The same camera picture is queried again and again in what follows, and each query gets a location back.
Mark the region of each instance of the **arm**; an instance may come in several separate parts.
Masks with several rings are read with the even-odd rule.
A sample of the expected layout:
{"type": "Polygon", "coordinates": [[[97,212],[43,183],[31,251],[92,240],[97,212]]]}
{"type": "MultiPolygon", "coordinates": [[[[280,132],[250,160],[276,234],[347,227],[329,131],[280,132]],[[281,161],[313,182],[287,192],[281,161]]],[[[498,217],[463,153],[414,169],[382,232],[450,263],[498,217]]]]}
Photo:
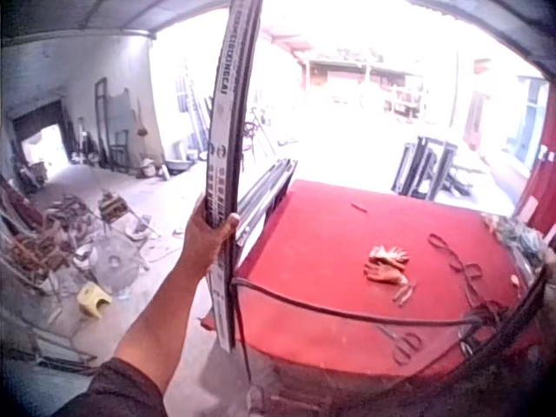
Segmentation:
{"type": "Polygon", "coordinates": [[[239,216],[233,214],[218,229],[212,229],[205,222],[204,199],[197,202],[177,264],[116,348],[115,357],[146,374],[162,394],[182,355],[197,285],[238,223],[239,216]]]}

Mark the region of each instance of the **forearm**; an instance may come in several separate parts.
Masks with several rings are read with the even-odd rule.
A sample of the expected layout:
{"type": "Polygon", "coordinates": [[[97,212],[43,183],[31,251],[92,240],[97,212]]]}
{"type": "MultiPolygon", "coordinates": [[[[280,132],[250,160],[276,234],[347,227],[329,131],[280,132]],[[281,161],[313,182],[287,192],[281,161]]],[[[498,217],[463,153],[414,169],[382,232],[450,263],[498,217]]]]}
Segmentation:
{"type": "Polygon", "coordinates": [[[182,356],[197,277],[178,262],[129,328],[115,356],[143,371],[163,393],[182,356]]]}

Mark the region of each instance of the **black sleeve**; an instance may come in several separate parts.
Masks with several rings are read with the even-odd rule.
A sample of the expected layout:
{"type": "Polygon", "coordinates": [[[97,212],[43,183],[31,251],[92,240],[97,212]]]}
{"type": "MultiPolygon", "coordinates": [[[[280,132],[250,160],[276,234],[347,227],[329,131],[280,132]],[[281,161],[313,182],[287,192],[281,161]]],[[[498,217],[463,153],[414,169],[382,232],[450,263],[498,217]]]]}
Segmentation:
{"type": "Polygon", "coordinates": [[[83,394],[54,413],[55,417],[166,417],[162,393],[155,383],[127,362],[103,363],[83,394]]]}

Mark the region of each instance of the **yellow stool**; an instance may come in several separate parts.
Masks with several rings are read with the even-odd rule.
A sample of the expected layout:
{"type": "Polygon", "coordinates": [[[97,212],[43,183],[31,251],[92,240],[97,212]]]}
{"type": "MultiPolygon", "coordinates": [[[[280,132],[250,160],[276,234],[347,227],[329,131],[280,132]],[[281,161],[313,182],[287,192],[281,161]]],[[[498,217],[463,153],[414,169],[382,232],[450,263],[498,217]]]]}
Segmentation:
{"type": "Polygon", "coordinates": [[[112,297],[106,294],[103,289],[94,282],[89,281],[83,285],[83,288],[81,288],[81,291],[77,294],[77,302],[79,302],[79,305],[87,313],[100,319],[103,315],[98,311],[98,307],[103,302],[110,304],[112,302],[112,297]]]}

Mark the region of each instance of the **red tabletop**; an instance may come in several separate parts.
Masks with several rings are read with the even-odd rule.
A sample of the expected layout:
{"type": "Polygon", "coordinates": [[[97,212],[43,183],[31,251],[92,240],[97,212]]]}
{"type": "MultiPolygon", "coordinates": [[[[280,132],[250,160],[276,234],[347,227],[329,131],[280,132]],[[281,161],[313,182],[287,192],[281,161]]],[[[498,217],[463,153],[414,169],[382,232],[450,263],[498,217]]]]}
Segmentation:
{"type": "MultiPolygon", "coordinates": [[[[297,300],[363,314],[421,319],[454,319],[470,306],[464,278],[428,242],[444,238],[464,263],[479,263],[475,282],[487,300],[517,301],[510,282],[512,258],[469,209],[397,195],[384,195],[318,182],[295,181],[238,276],[297,300]],[[354,208],[364,208],[367,213],[354,208]],[[368,281],[363,265],[373,246],[404,248],[405,275],[418,285],[404,308],[392,302],[399,288],[368,281]]],[[[285,361],[354,374],[405,376],[419,370],[457,340],[455,328],[402,328],[424,341],[412,363],[398,366],[392,343],[373,324],[312,313],[240,291],[248,344],[285,361]]],[[[445,373],[460,363],[459,349],[424,373],[445,373]]]]}

